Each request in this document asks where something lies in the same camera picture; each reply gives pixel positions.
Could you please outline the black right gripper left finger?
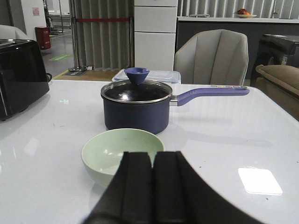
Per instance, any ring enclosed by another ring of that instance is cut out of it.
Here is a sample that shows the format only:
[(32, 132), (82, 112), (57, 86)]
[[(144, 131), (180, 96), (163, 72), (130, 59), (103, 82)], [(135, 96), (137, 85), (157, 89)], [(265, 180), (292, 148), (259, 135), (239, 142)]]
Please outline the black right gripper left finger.
[(86, 224), (150, 224), (151, 161), (146, 152), (124, 152), (119, 168)]

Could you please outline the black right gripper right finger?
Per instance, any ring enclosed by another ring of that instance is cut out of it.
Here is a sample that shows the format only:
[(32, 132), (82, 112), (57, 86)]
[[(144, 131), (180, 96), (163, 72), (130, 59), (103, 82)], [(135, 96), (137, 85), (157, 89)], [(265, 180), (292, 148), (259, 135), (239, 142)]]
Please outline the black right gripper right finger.
[(213, 190), (180, 151), (157, 153), (153, 173), (156, 224), (259, 223)]

